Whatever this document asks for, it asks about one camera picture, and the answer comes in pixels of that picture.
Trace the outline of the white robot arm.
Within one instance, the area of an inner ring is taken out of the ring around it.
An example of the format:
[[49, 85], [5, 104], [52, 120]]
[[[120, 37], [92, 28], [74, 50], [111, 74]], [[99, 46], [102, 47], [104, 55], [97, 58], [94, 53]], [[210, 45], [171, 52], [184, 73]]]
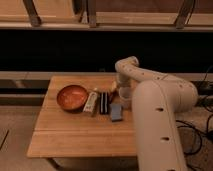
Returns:
[[135, 56], [115, 63], [119, 87], [138, 82], [131, 108], [139, 171], [188, 171], [175, 114], [191, 110], [198, 100], [195, 85], [183, 78], [142, 69]]

